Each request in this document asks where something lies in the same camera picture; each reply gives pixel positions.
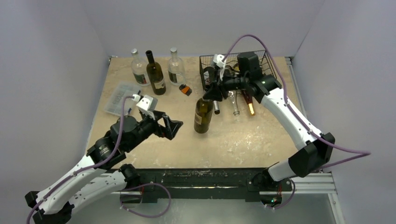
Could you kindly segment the green bottle silver cap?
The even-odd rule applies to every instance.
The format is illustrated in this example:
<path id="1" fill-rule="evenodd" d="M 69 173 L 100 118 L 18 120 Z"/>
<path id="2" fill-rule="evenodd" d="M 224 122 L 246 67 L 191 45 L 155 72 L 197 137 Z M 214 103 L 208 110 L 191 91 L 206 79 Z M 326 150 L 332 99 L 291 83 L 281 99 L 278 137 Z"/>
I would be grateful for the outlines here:
<path id="1" fill-rule="evenodd" d="M 212 78 L 214 76 L 215 69 L 213 67 L 205 67 L 203 70 L 203 78 L 204 78 L 204 90 L 207 91 L 210 88 L 210 84 L 212 82 Z M 218 101 L 214 101 L 214 113 L 216 115 L 220 114 L 220 108 Z"/>

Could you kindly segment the clear glass bottle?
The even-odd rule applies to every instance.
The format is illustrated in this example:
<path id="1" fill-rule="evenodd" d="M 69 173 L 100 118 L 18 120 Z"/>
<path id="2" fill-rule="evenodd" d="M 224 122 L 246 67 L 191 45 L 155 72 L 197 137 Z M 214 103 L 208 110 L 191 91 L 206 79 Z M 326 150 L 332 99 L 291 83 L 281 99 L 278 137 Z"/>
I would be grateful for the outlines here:
<path id="1" fill-rule="evenodd" d="M 182 58 L 177 53 L 177 48 L 170 48 L 170 59 L 168 60 L 168 74 L 172 84 L 180 86 L 185 82 L 185 68 Z"/>
<path id="2" fill-rule="evenodd" d="M 146 71 L 147 61 L 143 59 L 137 49 L 131 50 L 132 62 L 131 71 L 136 80 L 136 82 L 141 86 L 150 85 L 150 80 Z"/>

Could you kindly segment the dark green wine bottle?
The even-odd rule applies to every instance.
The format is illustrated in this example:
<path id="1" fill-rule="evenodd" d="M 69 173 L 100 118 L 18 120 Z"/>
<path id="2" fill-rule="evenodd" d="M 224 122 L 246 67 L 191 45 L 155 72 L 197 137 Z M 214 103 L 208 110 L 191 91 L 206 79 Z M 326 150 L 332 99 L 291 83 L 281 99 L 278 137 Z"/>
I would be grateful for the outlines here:
<path id="1" fill-rule="evenodd" d="M 162 68 L 161 68 L 160 64 L 154 60 L 153 52 L 151 50 L 147 50 L 145 52 L 145 54 L 148 59 L 146 71 L 147 71 L 153 92 L 156 95 L 163 95 L 166 92 L 166 85 L 165 85 Z"/>

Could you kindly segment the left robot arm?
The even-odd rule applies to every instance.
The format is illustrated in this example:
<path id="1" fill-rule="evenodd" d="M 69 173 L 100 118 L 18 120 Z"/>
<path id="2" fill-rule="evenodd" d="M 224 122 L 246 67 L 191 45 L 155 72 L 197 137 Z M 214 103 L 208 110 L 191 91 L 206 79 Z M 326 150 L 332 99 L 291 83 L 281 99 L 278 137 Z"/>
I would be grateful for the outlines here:
<path id="1" fill-rule="evenodd" d="M 44 190 L 28 192 L 25 200 L 31 210 L 26 223 L 65 224 L 81 208 L 107 194 L 123 190 L 143 192 L 150 188 L 152 183 L 142 182 L 131 164 L 100 178 L 151 135 L 172 140 L 183 125 L 160 111 L 141 117 L 137 121 L 130 115 L 121 116 L 61 179 Z"/>

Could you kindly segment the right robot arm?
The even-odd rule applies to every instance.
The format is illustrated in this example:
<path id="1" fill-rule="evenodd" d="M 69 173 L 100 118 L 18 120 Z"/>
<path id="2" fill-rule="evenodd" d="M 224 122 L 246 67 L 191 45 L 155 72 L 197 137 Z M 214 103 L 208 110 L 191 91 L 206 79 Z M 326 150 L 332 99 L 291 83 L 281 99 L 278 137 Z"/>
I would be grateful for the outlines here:
<path id="1" fill-rule="evenodd" d="M 225 74 L 226 57 L 214 55 L 211 67 L 210 87 L 203 98 L 222 101 L 228 91 L 246 90 L 258 103 L 267 108 L 291 137 L 297 152 L 287 160 L 263 170 L 256 178 L 266 189 L 273 190 L 281 180 L 298 176 L 305 177 L 325 165 L 331 157 L 335 138 L 331 133 L 322 133 L 312 125 L 289 100 L 286 86 L 273 75 L 264 75 L 259 57 L 254 52 L 237 55 L 239 74 Z"/>

